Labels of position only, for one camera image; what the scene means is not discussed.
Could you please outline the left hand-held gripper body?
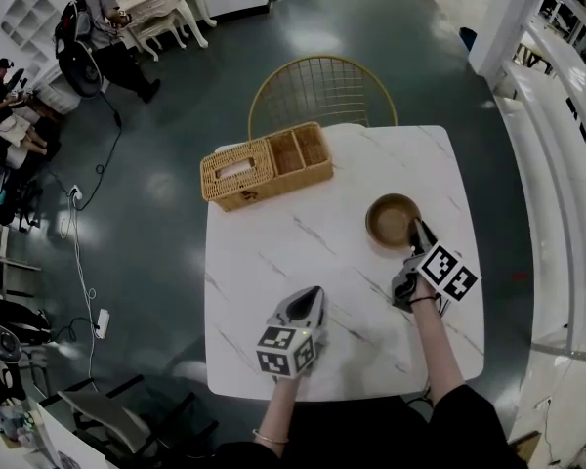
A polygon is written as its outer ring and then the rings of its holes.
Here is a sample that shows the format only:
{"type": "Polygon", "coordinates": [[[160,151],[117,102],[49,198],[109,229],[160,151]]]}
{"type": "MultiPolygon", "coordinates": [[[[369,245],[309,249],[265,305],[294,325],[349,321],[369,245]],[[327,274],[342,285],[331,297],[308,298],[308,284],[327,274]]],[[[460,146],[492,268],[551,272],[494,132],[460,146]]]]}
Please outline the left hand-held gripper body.
{"type": "Polygon", "coordinates": [[[306,328],[305,324],[267,324],[256,345],[261,371],[287,379],[305,374],[319,357],[324,315],[318,329],[306,328]]]}

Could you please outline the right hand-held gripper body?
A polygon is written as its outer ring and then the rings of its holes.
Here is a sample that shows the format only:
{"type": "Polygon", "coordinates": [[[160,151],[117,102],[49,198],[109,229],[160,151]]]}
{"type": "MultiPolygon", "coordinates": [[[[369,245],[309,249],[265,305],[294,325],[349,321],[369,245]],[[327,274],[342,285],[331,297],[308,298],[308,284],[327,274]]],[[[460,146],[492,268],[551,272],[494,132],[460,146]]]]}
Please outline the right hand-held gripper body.
{"type": "Polygon", "coordinates": [[[439,295],[452,303],[461,302],[480,281],[464,262],[436,243],[425,254],[412,255],[403,262],[392,280],[392,305],[411,312],[417,281],[423,278],[439,295]]]}

